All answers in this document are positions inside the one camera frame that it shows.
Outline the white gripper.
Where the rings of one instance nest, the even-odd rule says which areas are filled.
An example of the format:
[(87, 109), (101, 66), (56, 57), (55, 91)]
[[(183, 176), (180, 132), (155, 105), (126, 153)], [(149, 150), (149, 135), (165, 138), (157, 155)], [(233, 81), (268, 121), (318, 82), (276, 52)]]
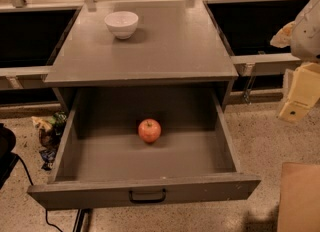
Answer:
[[(304, 61), (320, 60), (320, 0), (310, 0), (295, 21), (284, 25), (270, 40), (277, 48), (291, 46), (293, 56)], [(287, 69), (278, 118), (295, 123), (304, 118), (320, 99), (320, 65), (303, 63)]]

